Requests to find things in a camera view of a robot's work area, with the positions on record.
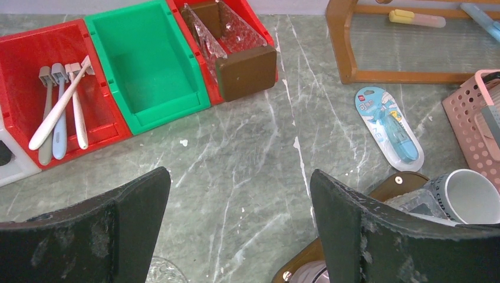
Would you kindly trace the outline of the grey-blue mug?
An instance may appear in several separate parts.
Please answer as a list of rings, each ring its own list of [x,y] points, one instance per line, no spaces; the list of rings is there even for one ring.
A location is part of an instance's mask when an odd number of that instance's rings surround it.
[[[498,224],[499,193],[482,174],[459,169],[427,181],[429,190],[446,216],[464,224]]]

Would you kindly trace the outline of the white toothbrush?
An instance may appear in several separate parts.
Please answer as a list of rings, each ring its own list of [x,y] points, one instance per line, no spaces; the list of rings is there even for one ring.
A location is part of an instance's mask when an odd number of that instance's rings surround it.
[[[54,108],[48,113],[47,117],[42,121],[40,126],[35,131],[28,144],[30,150],[39,149],[43,142],[47,139],[50,131],[54,129],[61,113],[63,112],[63,110],[65,110],[65,107],[69,103],[69,100],[73,97],[75,88],[77,88],[79,82],[85,76],[84,73],[88,73],[89,75],[95,74],[88,55],[84,57],[82,64],[83,66],[81,67],[81,71],[77,74],[74,82],[71,83],[70,86],[64,91],[62,98],[58,100]]]

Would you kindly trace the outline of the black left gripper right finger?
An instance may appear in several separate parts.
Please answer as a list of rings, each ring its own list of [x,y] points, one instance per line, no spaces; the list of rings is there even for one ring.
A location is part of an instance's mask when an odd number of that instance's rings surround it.
[[[417,218],[322,170],[312,205],[332,282],[498,282],[499,230]]]

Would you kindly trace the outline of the purple mug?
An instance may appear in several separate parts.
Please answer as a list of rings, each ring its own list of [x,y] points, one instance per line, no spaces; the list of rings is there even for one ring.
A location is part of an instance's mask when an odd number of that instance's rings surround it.
[[[289,283],[330,283],[325,261],[313,261],[298,268]]]

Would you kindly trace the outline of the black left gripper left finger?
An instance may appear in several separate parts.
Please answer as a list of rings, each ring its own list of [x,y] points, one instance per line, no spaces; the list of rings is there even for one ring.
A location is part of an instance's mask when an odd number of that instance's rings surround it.
[[[1,223],[1,281],[145,282],[171,183],[158,167],[75,205]]]

